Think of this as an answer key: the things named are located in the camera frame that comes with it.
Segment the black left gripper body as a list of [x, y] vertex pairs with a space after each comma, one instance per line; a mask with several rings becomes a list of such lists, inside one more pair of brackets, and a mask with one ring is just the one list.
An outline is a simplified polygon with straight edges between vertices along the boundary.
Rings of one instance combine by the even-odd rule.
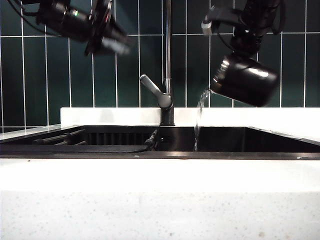
[[92, 28], [84, 51], [86, 56], [102, 54], [102, 39], [112, 39], [111, 25], [115, 24], [112, 5], [112, 0], [96, 0], [92, 4], [88, 18], [91, 21]]

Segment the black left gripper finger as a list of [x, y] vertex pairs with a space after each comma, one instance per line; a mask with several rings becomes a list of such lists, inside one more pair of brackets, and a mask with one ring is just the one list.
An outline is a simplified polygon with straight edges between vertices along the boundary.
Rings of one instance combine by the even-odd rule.
[[118, 42], [111, 38], [103, 37], [101, 41], [102, 54], [119, 54], [127, 55], [130, 53], [130, 48], [124, 43]]
[[132, 46], [134, 43], [134, 41], [127, 35], [127, 33], [116, 23], [111, 25], [110, 36], [112, 39], [126, 46]]

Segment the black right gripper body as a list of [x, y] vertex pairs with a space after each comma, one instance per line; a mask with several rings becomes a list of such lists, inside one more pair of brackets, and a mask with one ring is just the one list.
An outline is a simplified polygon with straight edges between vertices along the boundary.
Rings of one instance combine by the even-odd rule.
[[251, 58], [260, 50], [263, 36], [243, 28], [234, 27], [233, 37], [230, 40], [232, 54], [244, 58]]

